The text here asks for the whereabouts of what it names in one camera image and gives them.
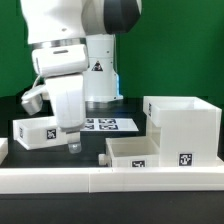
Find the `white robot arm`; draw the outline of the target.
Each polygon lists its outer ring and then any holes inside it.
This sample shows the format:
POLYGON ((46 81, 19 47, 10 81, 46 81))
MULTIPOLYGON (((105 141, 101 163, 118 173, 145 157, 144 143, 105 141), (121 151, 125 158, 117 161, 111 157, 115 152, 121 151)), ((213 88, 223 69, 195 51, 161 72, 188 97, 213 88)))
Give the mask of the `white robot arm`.
POLYGON ((140 19, 142 0, 20 0, 32 46, 32 62, 42 85, 22 96, 33 115, 49 97, 57 128, 73 153, 81 151, 85 125, 84 72, 89 67, 85 39, 91 35, 129 32, 140 19))

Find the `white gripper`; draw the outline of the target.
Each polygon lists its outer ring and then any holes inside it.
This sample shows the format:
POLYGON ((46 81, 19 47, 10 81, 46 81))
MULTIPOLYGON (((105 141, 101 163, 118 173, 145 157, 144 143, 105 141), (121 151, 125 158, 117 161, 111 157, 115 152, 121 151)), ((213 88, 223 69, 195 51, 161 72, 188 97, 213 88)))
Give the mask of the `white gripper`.
POLYGON ((35 72, 46 85, 56 124, 67 133, 71 154, 82 151, 80 133, 86 118, 84 77, 88 69, 84 44, 35 49, 32 52, 35 72))

